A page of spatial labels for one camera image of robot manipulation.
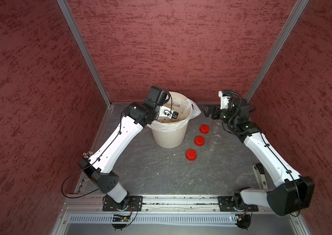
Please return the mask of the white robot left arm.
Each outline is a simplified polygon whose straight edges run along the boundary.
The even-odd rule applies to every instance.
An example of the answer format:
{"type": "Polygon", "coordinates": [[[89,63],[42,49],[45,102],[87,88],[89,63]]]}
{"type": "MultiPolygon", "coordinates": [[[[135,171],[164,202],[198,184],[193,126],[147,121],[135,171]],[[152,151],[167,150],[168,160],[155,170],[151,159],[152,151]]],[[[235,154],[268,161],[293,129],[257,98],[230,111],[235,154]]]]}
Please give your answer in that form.
{"type": "Polygon", "coordinates": [[[119,182],[119,176],[113,172],[116,161],[147,125],[159,117],[178,117],[171,108],[165,106],[171,100],[169,91],[152,86],[142,103],[133,102],[122,111],[119,125],[102,147],[88,159],[79,162],[86,176],[117,204],[126,204],[129,193],[119,182]]]}

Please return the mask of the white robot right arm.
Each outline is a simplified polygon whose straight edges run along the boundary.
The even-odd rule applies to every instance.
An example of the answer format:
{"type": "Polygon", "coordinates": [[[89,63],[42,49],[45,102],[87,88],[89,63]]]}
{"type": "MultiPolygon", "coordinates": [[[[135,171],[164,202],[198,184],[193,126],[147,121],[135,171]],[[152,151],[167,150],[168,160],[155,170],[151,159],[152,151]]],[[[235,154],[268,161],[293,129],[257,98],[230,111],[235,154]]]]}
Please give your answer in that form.
{"type": "Polygon", "coordinates": [[[267,140],[263,131],[250,120],[248,101],[233,97],[223,97],[222,107],[203,105],[206,117],[222,121],[225,131],[235,135],[249,148],[268,172],[275,189],[255,190],[241,188],[235,190],[230,205],[242,212],[250,205],[271,208],[279,216],[300,212],[310,206],[315,183],[311,177],[303,177],[267,140]]]}

